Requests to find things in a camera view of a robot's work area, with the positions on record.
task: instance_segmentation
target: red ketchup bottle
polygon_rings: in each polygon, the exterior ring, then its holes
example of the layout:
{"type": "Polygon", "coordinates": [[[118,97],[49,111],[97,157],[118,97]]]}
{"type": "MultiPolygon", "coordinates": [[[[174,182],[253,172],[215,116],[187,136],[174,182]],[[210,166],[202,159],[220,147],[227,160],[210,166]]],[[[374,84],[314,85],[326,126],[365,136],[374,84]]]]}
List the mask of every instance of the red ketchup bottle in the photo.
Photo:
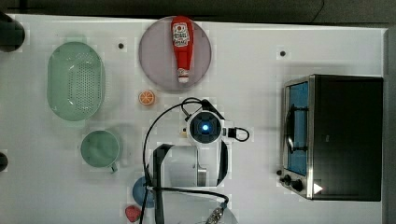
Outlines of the red ketchup bottle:
{"type": "Polygon", "coordinates": [[[192,22],[187,17],[174,17],[171,23],[171,31],[177,60],[178,82],[186,83],[189,81],[192,46],[194,43],[192,22]]]}

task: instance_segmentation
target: orange fruit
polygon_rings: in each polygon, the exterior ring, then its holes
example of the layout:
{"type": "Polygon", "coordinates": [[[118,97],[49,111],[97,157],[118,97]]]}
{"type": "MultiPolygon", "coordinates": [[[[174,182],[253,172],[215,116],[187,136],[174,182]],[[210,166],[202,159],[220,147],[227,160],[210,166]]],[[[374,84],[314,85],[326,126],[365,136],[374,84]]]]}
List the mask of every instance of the orange fruit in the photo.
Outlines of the orange fruit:
{"type": "Polygon", "coordinates": [[[152,105],[155,101],[155,95],[152,91],[142,91],[139,94],[139,102],[142,105],[152,105]]]}

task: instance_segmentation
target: green mug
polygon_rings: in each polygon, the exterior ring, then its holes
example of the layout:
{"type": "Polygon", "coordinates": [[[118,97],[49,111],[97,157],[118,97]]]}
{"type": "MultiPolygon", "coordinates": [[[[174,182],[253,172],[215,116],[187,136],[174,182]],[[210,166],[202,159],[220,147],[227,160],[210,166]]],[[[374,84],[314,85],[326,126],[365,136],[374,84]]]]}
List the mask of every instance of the green mug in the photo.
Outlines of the green mug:
{"type": "Polygon", "coordinates": [[[111,167],[112,173],[118,171],[116,160],[120,155],[117,137],[108,131],[89,133],[81,144],[81,156],[93,167],[111,167]]]}

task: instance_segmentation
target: table surface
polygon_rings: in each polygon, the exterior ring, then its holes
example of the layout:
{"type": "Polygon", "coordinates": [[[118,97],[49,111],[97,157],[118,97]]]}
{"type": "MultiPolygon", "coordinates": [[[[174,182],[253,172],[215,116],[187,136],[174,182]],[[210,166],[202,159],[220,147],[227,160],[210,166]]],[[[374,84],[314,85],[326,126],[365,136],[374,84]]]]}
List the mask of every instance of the table surface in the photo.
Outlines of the table surface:
{"type": "MultiPolygon", "coordinates": [[[[128,223],[123,213],[143,174],[143,136],[165,108],[188,96],[209,99],[252,133],[246,143],[233,144],[231,172],[212,189],[230,196],[240,223],[381,223],[381,202],[307,201],[281,187],[276,170],[283,84],[311,74],[382,77],[385,29],[198,22],[211,42],[212,62],[197,86],[175,94],[158,91],[138,62],[140,38],[153,20],[11,16],[27,37],[17,52],[0,53],[0,151],[9,158],[0,173],[2,224],[128,223]],[[94,48],[106,69],[105,101],[85,122],[56,117],[47,102],[49,57],[71,40],[94,48]],[[137,101],[146,89],[158,96],[152,107],[137,101]],[[103,129],[121,139],[114,175],[91,168],[78,149],[86,134],[103,129]]],[[[179,134],[183,117],[179,110],[166,115],[149,148],[186,143],[179,134]]]]}

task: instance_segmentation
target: green colander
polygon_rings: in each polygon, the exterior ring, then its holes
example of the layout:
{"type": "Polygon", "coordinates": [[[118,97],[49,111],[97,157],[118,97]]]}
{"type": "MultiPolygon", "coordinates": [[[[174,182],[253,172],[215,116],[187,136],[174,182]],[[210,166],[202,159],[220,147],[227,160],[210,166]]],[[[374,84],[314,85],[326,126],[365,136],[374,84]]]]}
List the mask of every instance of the green colander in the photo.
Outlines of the green colander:
{"type": "Polygon", "coordinates": [[[88,45],[70,42],[49,58],[47,100],[52,111],[69,121],[92,116],[104,98],[105,69],[88,45]]]}

